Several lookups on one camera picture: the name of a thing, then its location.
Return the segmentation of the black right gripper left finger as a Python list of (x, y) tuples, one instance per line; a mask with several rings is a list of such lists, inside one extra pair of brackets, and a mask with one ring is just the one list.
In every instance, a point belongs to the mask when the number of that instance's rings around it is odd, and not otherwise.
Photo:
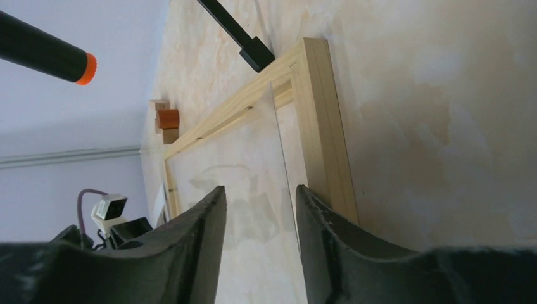
[(226, 193), (218, 186), (178, 217), (117, 249), (64, 240), (1, 244), (2, 303), (214, 303)]

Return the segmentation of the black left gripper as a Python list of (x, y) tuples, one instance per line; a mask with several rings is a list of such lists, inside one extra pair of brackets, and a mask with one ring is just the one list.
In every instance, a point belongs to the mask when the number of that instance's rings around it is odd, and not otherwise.
[(85, 227), (84, 219), (79, 220), (78, 224), (69, 225), (63, 229), (52, 238), (50, 243), (66, 244), (83, 251), (116, 250), (127, 242), (153, 230), (153, 226), (146, 217), (130, 221), (124, 221), (121, 218), (119, 223), (113, 224), (107, 232), (98, 228), (96, 235), (100, 243), (95, 243), (93, 238), (82, 231), (83, 227)]

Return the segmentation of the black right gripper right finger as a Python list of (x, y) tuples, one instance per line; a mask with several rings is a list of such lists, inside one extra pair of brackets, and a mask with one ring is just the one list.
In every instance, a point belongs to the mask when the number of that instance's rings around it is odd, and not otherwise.
[(389, 243), (296, 188), (309, 303), (535, 303), (536, 248)]

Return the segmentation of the light wooden picture frame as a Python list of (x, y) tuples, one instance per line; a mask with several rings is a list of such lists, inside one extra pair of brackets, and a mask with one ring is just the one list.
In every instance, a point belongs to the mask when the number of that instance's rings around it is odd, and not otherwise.
[(303, 38), (230, 95), (163, 153), (168, 160), (224, 130), (253, 109), (267, 85), (274, 105), (294, 103), (309, 188), (340, 215), (358, 223), (351, 170), (329, 50), (325, 39)]

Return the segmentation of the white mat board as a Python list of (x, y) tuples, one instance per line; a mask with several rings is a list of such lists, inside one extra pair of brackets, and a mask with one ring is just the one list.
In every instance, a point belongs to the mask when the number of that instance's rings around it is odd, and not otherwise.
[(158, 188), (156, 198), (151, 208), (151, 225), (157, 228), (170, 220), (169, 210), (167, 206), (167, 190), (162, 184)]

